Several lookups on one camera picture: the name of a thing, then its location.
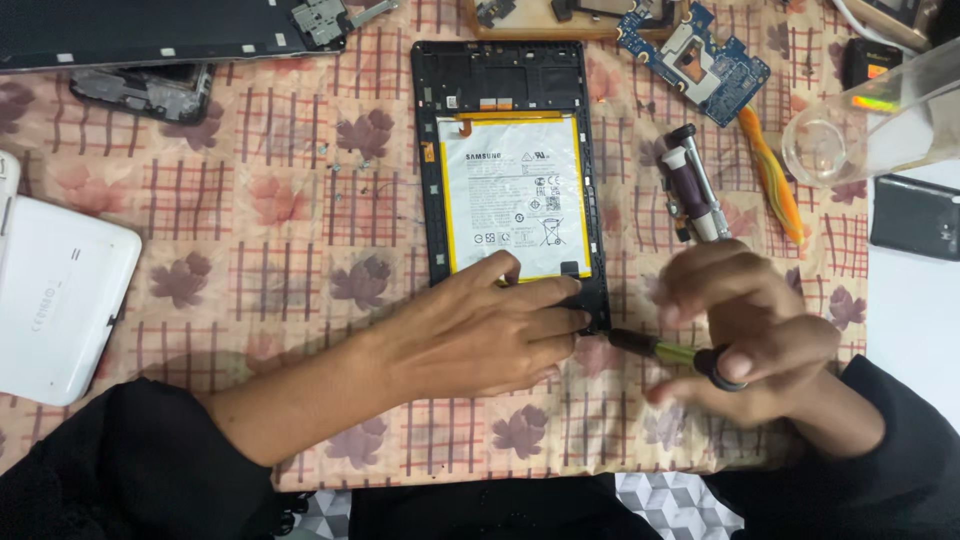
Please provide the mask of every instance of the black clothing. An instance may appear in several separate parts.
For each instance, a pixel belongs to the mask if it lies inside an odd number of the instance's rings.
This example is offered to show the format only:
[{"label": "black clothing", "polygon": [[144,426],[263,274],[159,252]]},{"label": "black clothing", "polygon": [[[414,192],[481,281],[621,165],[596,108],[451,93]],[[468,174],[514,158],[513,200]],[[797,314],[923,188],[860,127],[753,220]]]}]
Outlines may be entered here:
[{"label": "black clothing", "polygon": [[[841,380],[883,414],[871,453],[806,452],[772,472],[705,477],[753,538],[960,537],[960,436],[858,356]],[[117,385],[0,477],[2,538],[254,538],[279,524],[270,469],[239,454],[185,391]],[[354,490],[350,539],[659,538],[612,475]]]}]

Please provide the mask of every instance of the white tablet back cover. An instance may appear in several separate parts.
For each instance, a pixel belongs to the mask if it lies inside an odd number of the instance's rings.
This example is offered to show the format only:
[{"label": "white tablet back cover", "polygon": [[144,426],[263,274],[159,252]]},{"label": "white tablet back cover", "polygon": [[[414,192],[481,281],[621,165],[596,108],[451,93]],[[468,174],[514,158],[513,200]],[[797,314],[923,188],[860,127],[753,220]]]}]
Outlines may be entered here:
[{"label": "white tablet back cover", "polygon": [[26,197],[0,267],[0,392],[68,405],[90,384],[140,255],[140,237]]}]

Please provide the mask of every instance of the wire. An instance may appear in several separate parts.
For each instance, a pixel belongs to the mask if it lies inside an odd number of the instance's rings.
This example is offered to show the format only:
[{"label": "wire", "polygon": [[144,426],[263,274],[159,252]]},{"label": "wire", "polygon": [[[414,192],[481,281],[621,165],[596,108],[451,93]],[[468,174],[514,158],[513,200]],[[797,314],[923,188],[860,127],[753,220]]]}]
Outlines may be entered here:
[{"label": "wire", "polygon": [[851,13],[850,10],[847,9],[847,5],[843,3],[843,0],[833,0],[833,5],[835,5],[837,8],[837,11],[839,11],[844,16],[844,18],[847,19],[847,23],[850,24],[858,34],[860,34],[861,36],[864,36],[866,39],[869,39],[870,41],[880,43],[883,45],[897,47],[898,49],[903,51],[903,54],[906,55],[908,59],[913,58],[918,54],[920,54],[917,51],[911,49],[910,47],[906,47],[904,45],[900,45],[899,43],[895,43],[894,41],[891,41],[886,37],[881,36],[880,34],[875,32],[873,29],[860,24],[860,21],[856,20],[856,17],[853,16],[853,13]]}]

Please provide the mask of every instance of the gray patterned floor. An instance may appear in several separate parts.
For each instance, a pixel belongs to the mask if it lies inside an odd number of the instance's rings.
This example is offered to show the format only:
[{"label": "gray patterned floor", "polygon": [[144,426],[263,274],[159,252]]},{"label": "gray patterned floor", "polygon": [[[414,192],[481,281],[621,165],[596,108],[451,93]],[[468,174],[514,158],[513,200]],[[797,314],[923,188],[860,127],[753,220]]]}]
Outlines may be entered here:
[{"label": "gray patterned floor", "polygon": [[[695,475],[617,473],[616,496],[664,540],[723,540],[743,528],[743,519],[720,504]],[[284,540],[346,540],[350,516],[348,490],[318,491],[310,510]]]}]

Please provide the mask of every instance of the circuit board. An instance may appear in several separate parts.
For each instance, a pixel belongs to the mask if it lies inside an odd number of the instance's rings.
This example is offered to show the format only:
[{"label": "circuit board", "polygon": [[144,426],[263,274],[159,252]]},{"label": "circuit board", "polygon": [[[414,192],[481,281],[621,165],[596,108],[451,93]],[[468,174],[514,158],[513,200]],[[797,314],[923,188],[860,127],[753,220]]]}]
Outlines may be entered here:
[{"label": "circuit board", "polygon": [[746,46],[730,36],[718,46],[707,26],[713,13],[690,4],[690,12],[660,50],[637,32],[650,11],[652,0],[642,0],[623,15],[617,31],[622,47],[696,103],[720,127],[726,127],[763,83],[770,67],[746,55]]}]

